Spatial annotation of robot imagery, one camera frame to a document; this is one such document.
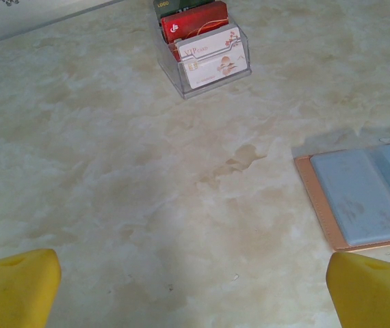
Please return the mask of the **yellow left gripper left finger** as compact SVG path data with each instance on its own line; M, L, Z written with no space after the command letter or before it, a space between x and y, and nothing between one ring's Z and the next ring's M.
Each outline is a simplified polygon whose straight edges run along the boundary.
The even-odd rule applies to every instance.
M0 259L0 327L45 327L60 282L53 249Z

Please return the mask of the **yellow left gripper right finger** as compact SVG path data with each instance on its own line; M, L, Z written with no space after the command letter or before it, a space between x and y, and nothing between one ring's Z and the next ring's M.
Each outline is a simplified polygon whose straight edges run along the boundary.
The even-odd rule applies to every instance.
M326 285L342 327L390 327L390 262L334 253Z

